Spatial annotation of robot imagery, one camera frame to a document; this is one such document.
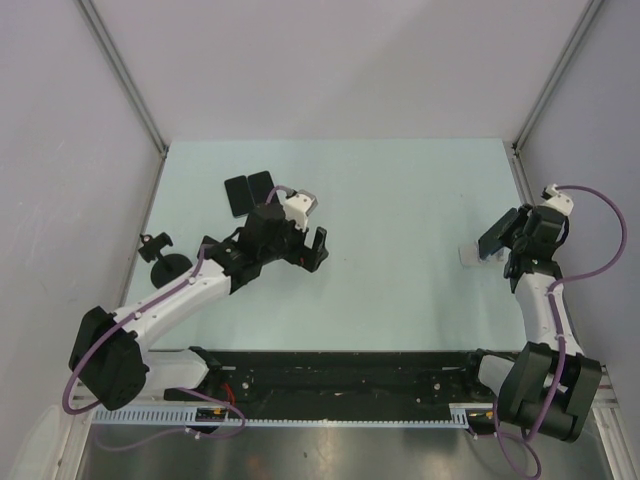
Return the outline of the black folding phone stand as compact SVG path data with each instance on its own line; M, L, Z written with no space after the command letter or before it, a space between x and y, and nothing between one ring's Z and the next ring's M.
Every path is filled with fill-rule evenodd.
M328 258L326 248L327 230L317 227L311 247L304 247L300 255L301 266L309 273L316 272L320 265Z

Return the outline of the blue phone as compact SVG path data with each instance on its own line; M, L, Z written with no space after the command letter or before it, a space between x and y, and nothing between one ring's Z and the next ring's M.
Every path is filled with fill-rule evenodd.
M520 214L516 208L509 209L479 238L478 256L481 260L487 260L505 247L519 217Z

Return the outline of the black phone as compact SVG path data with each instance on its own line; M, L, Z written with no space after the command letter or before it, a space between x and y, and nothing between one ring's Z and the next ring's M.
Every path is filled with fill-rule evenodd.
M247 177L249 190L256 205L266 202L275 184L269 171L261 171Z

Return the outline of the teal phone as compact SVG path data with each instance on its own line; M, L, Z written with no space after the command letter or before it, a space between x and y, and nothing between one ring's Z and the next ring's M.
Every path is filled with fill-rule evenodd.
M247 215L253 208L253 198L246 176L236 176L224 181L224 187L234 218Z

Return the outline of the black round base phone stand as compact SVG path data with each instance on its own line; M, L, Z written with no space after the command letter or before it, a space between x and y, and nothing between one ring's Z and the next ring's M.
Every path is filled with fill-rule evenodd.
M138 254L146 263L152 265L150 281L156 289L164 287L193 267L192 261L185 255L162 253L165 247L173 245L171 237L166 232L157 236L140 234L139 238L141 246Z

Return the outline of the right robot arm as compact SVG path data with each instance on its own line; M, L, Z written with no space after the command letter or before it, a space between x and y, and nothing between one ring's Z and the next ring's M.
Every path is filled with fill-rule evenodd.
M553 258L568 236L572 210L568 198L524 204L480 237L480 260L509 252L504 277L522 312L526 344L515 360L484 352L461 376L469 399L496 395L499 419L565 442L579 437L602 377L600 363L584 355L572 333Z

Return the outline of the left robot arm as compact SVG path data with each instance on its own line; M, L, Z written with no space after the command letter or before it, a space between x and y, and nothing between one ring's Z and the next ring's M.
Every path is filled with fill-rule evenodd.
M66 412L80 382L97 404L118 410L141 393L188 389L197 398L214 397L221 387L215 362L203 350L153 352L154 343L208 303L225 298L257 279L263 267L285 260L309 272L328 256L327 232L317 228L313 245L305 239L316 200L298 192L281 204L257 206L243 227L221 242L206 240L195 265L146 299L107 312L87 312L72 350L72 376L63 393Z

